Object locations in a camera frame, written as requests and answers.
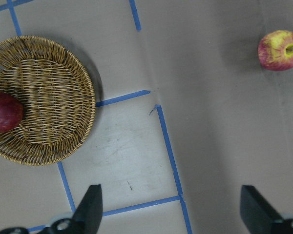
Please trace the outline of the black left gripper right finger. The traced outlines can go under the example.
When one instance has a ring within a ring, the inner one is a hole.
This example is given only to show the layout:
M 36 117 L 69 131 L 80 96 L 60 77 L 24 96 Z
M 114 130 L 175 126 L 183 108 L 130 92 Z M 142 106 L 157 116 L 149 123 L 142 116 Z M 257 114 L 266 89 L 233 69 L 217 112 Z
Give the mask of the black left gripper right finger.
M 240 217 L 251 234 L 293 234 L 293 218 L 284 218 L 252 185 L 240 192 Z

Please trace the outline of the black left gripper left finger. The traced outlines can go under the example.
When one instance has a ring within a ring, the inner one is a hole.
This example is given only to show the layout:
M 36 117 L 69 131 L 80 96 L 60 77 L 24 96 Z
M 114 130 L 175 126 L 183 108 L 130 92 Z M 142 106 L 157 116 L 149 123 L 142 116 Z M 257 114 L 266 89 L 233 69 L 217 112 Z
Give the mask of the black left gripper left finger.
M 90 185 L 71 217 L 55 220 L 39 230 L 9 227 L 0 234 L 96 234 L 103 217 L 102 187 Z

